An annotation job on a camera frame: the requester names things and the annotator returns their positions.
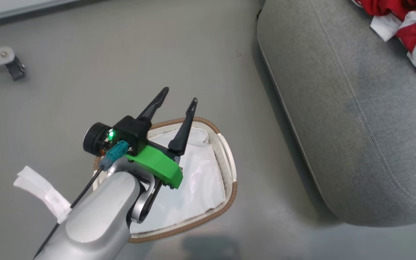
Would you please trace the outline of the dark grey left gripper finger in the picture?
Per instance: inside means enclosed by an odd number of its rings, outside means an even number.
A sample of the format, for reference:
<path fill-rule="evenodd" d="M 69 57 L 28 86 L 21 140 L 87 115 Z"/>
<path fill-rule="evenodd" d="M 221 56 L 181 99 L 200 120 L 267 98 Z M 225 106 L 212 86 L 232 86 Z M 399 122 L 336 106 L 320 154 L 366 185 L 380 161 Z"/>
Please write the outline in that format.
<path fill-rule="evenodd" d="M 187 111 L 186 117 L 180 126 L 178 133 L 168 144 L 168 151 L 174 156 L 182 156 L 185 154 L 187 141 L 190 135 L 192 122 L 195 117 L 195 110 L 198 105 L 198 99 L 193 98 Z"/>
<path fill-rule="evenodd" d="M 151 121 L 157 109 L 159 109 L 163 105 L 163 102 L 166 99 L 168 93 L 169 87 L 164 87 L 159 92 L 159 94 L 150 102 L 150 104 L 141 112 L 137 119 L 145 119 Z"/>

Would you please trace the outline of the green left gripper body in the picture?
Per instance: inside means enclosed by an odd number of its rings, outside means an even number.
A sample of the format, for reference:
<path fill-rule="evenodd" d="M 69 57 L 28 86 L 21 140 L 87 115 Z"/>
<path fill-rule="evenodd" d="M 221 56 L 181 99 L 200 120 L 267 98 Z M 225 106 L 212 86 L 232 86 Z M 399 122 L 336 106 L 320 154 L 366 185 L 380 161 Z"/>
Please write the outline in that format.
<path fill-rule="evenodd" d="M 126 153 L 129 161 L 136 162 L 155 178 L 171 188 L 178 189 L 183 181 L 183 171 L 179 166 L 180 156 L 167 147 L 149 142 L 136 156 Z"/>

